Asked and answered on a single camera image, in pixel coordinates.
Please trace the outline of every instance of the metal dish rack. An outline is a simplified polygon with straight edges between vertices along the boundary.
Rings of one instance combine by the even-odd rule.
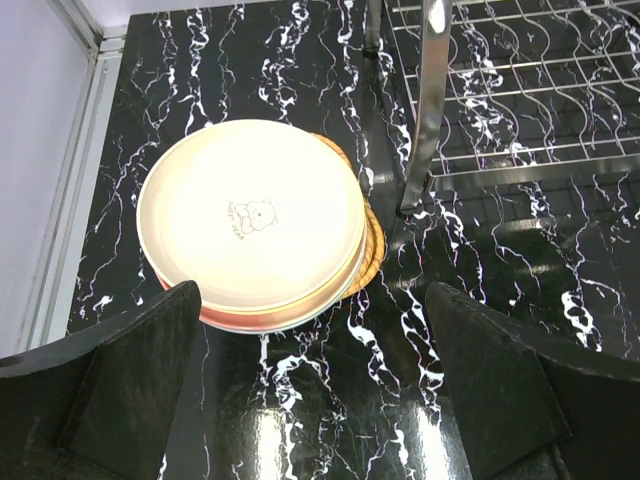
[[[637,0],[388,0],[415,128],[398,210],[424,189],[640,166]],[[365,54],[382,0],[368,0]]]

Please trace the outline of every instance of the woven trivet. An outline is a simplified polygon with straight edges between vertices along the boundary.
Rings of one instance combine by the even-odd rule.
[[[344,151],[335,142],[332,142],[327,137],[318,135],[317,133],[314,133],[313,135],[331,147],[353,170],[349,157],[347,157]],[[376,215],[373,213],[373,210],[371,210],[366,198],[365,211],[367,215],[367,245],[365,247],[364,259],[362,260],[360,270],[356,274],[356,278],[353,280],[353,283],[342,298],[350,297],[369,285],[371,280],[373,280],[373,277],[375,277],[380,270],[380,264],[384,258],[385,241],[384,234],[382,233],[382,227],[380,226],[380,222],[376,218]]]

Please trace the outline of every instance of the white panel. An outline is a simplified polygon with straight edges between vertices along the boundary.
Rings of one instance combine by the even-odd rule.
[[[18,351],[88,68],[44,0],[0,0],[0,358]]]
[[[129,16],[139,13],[186,10],[189,8],[233,5],[234,0],[81,0],[103,29],[129,23]],[[255,3],[269,0],[250,0]]]

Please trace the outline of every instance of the black marble countertop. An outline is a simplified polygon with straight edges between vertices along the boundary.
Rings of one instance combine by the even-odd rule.
[[[69,333],[161,291],[137,239],[137,196],[169,147],[210,124],[264,118],[331,138],[354,164],[388,242],[382,271],[364,291],[296,330],[241,336],[202,325],[165,480],[469,479],[427,328],[433,280],[587,348],[640,358],[638,173],[427,194],[418,213],[397,218],[409,107],[388,29],[379,58],[363,58],[363,10],[351,0],[281,1],[131,19]],[[597,21],[585,18],[583,38],[594,42],[589,32],[599,30],[588,22]],[[635,25],[623,20],[607,24],[610,33],[640,52]],[[479,29],[453,31],[468,62],[513,48],[504,35],[480,38]],[[531,39],[535,32],[523,29]],[[556,47],[578,48],[574,37]],[[614,130],[637,135],[640,95],[624,111],[598,110],[589,106],[591,87],[583,90],[587,103],[578,106],[595,116],[582,141]],[[493,99],[483,101],[473,112],[447,104],[448,131],[458,133],[441,142],[442,153],[495,151],[536,135],[553,141],[571,108],[582,115],[572,102],[556,103],[554,132],[553,122],[511,105],[526,126],[518,131],[496,117]]]

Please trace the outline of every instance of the rack leg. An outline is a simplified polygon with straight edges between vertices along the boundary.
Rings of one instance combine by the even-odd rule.
[[[367,14],[364,31],[364,54],[375,56],[380,48],[380,23],[382,20],[382,0],[367,0]]]
[[[411,215],[430,177],[431,161],[436,151],[444,94],[449,67],[449,36],[453,0],[422,0],[422,34],[420,45],[420,93],[416,111],[407,180],[398,205],[398,213]]]

